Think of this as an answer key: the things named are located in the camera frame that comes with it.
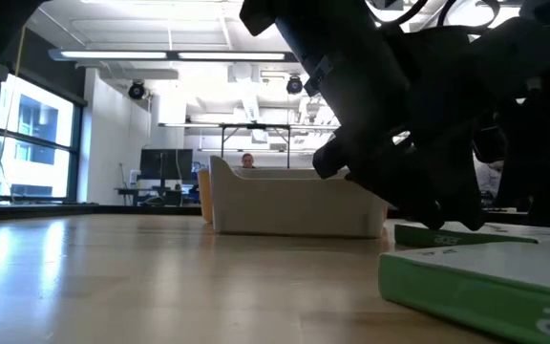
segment desk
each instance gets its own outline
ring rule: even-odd
[[[143,202],[151,197],[154,197],[153,195],[150,196],[139,196],[139,192],[156,192],[159,193],[158,190],[153,188],[116,188],[115,191],[117,191],[118,195],[124,197],[124,205],[126,205],[126,197],[131,196],[132,198],[132,206],[138,206],[139,202]],[[162,195],[163,199],[165,200],[165,204],[173,204],[173,205],[180,205],[181,203],[181,190],[167,190],[164,192],[164,195]]]

